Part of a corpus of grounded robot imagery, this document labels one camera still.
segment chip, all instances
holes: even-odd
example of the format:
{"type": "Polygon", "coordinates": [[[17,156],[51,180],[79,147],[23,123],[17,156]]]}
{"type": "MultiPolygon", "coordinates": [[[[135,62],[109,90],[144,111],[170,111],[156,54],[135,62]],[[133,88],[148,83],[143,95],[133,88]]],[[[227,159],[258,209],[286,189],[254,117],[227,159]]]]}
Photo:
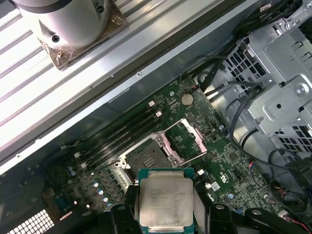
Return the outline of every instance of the chip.
{"type": "Polygon", "coordinates": [[[252,184],[250,184],[250,185],[248,185],[248,186],[246,187],[246,190],[247,190],[247,192],[251,193],[251,192],[254,191],[254,186],[253,186],[252,184]]]}
{"type": "Polygon", "coordinates": [[[232,153],[232,154],[229,155],[229,159],[233,162],[233,161],[235,161],[236,159],[238,159],[238,155],[235,154],[235,153],[232,153]]]}

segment green circuit board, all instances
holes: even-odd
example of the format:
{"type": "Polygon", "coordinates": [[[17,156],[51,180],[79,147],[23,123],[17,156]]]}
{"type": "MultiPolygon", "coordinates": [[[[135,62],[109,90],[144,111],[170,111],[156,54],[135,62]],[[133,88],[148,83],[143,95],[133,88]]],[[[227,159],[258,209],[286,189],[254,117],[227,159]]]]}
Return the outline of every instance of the green circuit board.
{"type": "MultiPolygon", "coordinates": [[[[200,183],[206,184],[205,194],[211,201],[224,203],[239,214],[252,207],[274,213],[281,210],[269,192],[254,184],[248,171],[250,162],[233,148],[227,139],[226,129],[220,128],[221,118],[202,91],[194,87],[191,79],[182,83],[172,82],[130,110],[80,145],[76,151],[81,156],[71,154],[62,163],[50,166],[47,177],[50,178],[51,187],[55,187],[56,194],[66,194],[71,206],[73,200],[79,200],[81,207],[90,203],[93,204],[91,209],[103,212],[109,204],[124,199],[127,186],[137,179],[132,169],[171,167],[169,161],[166,162],[165,153],[157,149],[155,141],[145,141],[138,147],[134,145],[152,133],[166,130],[181,119],[186,119],[197,130],[207,149],[204,156],[184,165],[195,169],[195,188],[200,183]],[[130,168],[110,165],[129,149],[126,161],[130,168]],[[67,170],[69,165],[74,167],[74,176],[67,170]],[[95,182],[99,183],[99,187],[93,186],[95,182]],[[102,195],[98,194],[100,188],[104,191],[102,195]],[[109,197],[110,203],[103,202],[104,197],[109,197]]],[[[165,135],[171,148],[184,161],[202,153],[194,134],[182,123],[170,128],[165,135]]],[[[258,185],[266,186],[260,173],[255,169],[253,173],[258,185]]]]}

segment robotic arm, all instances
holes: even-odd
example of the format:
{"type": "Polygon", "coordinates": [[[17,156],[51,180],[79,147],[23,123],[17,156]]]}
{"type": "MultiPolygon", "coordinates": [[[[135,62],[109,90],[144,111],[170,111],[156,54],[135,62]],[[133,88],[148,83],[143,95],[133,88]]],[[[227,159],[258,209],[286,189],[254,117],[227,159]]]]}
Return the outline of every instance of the robotic arm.
{"type": "Polygon", "coordinates": [[[34,34],[51,48],[76,50],[104,31],[109,0],[12,0],[34,34]]]}

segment motherboard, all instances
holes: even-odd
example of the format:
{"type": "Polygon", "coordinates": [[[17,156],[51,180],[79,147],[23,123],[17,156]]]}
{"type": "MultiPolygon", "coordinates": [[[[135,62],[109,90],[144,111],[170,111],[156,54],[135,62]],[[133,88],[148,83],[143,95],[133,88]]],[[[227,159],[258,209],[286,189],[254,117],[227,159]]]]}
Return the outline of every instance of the motherboard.
{"type": "Polygon", "coordinates": [[[103,212],[123,202],[140,168],[194,168],[194,186],[238,214],[281,207],[250,161],[228,140],[229,131],[191,79],[174,81],[46,167],[53,200],[66,213],[75,206],[103,212]]]}

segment black cable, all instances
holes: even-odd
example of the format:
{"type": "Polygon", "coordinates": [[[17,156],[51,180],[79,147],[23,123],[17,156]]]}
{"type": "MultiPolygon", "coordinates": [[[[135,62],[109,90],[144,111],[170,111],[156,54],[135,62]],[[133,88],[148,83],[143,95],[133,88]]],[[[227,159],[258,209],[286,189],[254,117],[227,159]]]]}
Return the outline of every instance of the black cable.
{"type": "MultiPolygon", "coordinates": [[[[236,47],[236,42],[247,36],[251,31],[261,28],[269,23],[272,23],[286,15],[290,12],[294,11],[297,7],[297,3],[299,0],[294,0],[292,4],[287,7],[289,0],[282,0],[280,3],[272,6],[271,8],[258,12],[256,10],[249,17],[247,17],[244,21],[242,21],[234,30],[233,35],[234,39],[226,46],[225,50],[222,51],[223,55],[229,55],[231,51],[236,47]]],[[[208,86],[211,84],[212,80],[216,76],[218,70],[222,66],[224,59],[217,59],[214,62],[213,67],[211,68],[209,74],[206,76],[206,79],[201,84],[200,89],[204,92],[208,86]]]]}
{"type": "Polygon", "coordinates": [[[230,142],[232,143],[232,146],[238,150],[242,155],[245,155],[246,157],[250,158],[252,161],[255,161],[259,164],[262,164],[264,166],[268,166],[268,167],[273,167],[273,168],[277,168],[283,171],[288,171],[288,169],[286,167],[282,167],[282,166],[278,166],[272,163],[268,163],[266,161],[260,160],[258,158],[256,158],[255,156],[249,154],[248,152],[246,152],[238,143],[236,143],[236,141],[234,141],[233,139],[230,139],[230,142]]]}
{"type": "Polygon", "coordinates": [[[246,136],[245,136],[245,138],[242,140],[242,143],[241,143],[241,146],[242,146],[242,148],[244,149],[244,146],[245,146],[245,144],[246,144],[246,141],[251,137],[251,135],[252,134],[255,134],[255,133],[257,133],[258,132],[258,129],[253,129],[252,131],[250,131],[246,136]]]}
{"type": "Polygon", "coordinates": [[[296,213],[293,209],[289,208],[287,205],[285,205],[283,202],[281,202],[281,201],[279,200],[279,198],[275,196],[274,191],[272,190],[272,183],[273,183],[273,181],[275,181],[277,178],[279,178],[279,177],[281,177],[281,176],[284,176],[284,175],[287,175],[287,174],[289,174],[289,173],[288,173],[288,172],[281,173],[281,174],[279,174],[279,175],[273,177],[273,178],[270,180],[269,185],[268,185],[268,188],[269,188],[269,190],[270,190],[270,193],[271,193],[271,195],[277,200],[277,202],[278,202],[282,207],[285,208],[286,211],[291,212],[291,213],[296,217],[296,219],[298,219],[298,221],[300,221],[301,223],[304,223],[304,224],[309,228],[309,230],[312,231],[311,226],[308,225],[308,224],[306,224],[306,223],[301,219],[301,217],[300,217],[299,215],[297,215],[297,213],[296,213]]]}
{"type": "MultiPolygon", "coordinates": [[[[232,39],[228,45],[226,45],[226,47],[222,50],[221,54],[228,56],[232,50],[236,47],[236,39],[232,39]]],[[[200,85],[200,89],[204,92],[208,86],[211,84],[211,82],[213,81],[214,77],[216,76],[216,73],[218,72],[218,70],[220,69],[220,67],[222,66],[223,61],[226,58],[220,58],[217,59],[215,64],[213,65],[212,69],[209,71],[209,74],[206,76],[204,82],[200,85]]]]}
{"type": "Polygon", "coordinates": [[[192,59],[191,61],[189,61],[185,67],[183,68],[181,74],[179,75],[179,81],[182,82],[182,77],[184,75],[184,73],[190,68],[190,66],[195,63],[196,61],[198,61],[199,59],[202,58],[206,58],[206,59],[221,59],[221,58],[226,58],[225,56],[221,56],[221,55],[199,55],[197,57],[195,57],[194,59],[192,59]]]}
{"type": "MultiPolygon", "coordinates": [[[[276,154],[276,152],[279,152],[280,154],[288,152],[294,158],[296,158],[297,160],[301,160],[301,158],[295,152],[293,152],[291,150],[288,150],[288,149],[275,149],[275,150],[272,150],[272,152],[270,152],[269,157],[268,157],[268,163],[273,163],[273,157],[276,154]]],[[[270,168],[270,170],[271,170],[271,178],[273,178],[274,175],[275,175],[275,172],[274,172],[273,168],[270,168]]]]}
{"type": "Polygon", "coordinates": [[[229,136],[229,140],[231,141],[231,143],[233,144],[233,146],[236,148],[236,150],[240,151],[243,155],[246,155],[247,157],[249,157],[251,160],[258,162],[259,164],[265,165],[265,166],[269,166],[269,167],[273,167],[273,168],[277,168],[277,169],[281,169],[284,171],[288,171],[287,168],[282,167],[282,166],[278,166],[278,165],[274,165],[272,163],[260,160],[258,158],[256,158],[255,156],[249,154],[248,152],[246,152],[235,140],[234,140],[234,130],[237,124],[237,121],[242,113],[242,111],[245,109],[245,107],[249,104],[249,102],[251,101],[251,99],[257,94],[259,90],[259,87],[254,87],[250,90],[249,94],[247,95],[247,97],[245,98],[245,100],[243,100],[243,102],[240,104],[237,112],[235,113],[233,120],[232,120],[232,124],[231,124],[231,129],[230,129],[230,136],[229,136]]]}
{"type": "MultiPolygon", "coordinates": [[[[242,81],[228,81],[227,82],[229,85],[230,84],[237,84],[237,85],[240,85],[240,86],[245,86],[245,87],[255,87],[257,85],[259,85],[259,83],[255,83],[255,82],[250,82],[250,83],[247,83],[247,82],[242,82],[242,81]]],[[[218,87],[216,87],[215,89],[207,92],[205,94],[206,97],[214,94],[214,93],[217,93],[219,92],[220,90],[222,90],[223,88],[227,87],[225,84],[221,84],[219,85],[218,87]]]]}
{"type": "Polygon", "coordinates": [[[246,96],[246,98],[240,104],[237,112],[235,113],[235,115],[233,117],[232,123],[231,123],[230,136],[229,136],[230,139],[233,140],[233,138],[234,138],[235,127],[236,127],[236,124],[238,122],[238,119],[239,119],[241,113],[247,107],[247,105],[250,103],[250,101],[255,97],[255,95],[258,93],[258,91],[259,91],[259,87],[258,86],[252,88],[250,90],[250,92],[248,93],[248,95],[246,96]]]}
{"type": "Polygon", "coordinates": [[[234,99],[233,101],[230,102],[230,104],[225,108],[225,114],[224,114],[224,119],[225,119],[225,122],[227,122],[228,120],[228,111],[229,111],[229,108],[234,105],[235,102],[239,102],[239,103],[242,103],[242,101],[239,99],[239,98],[236,98],[234,99]]]}

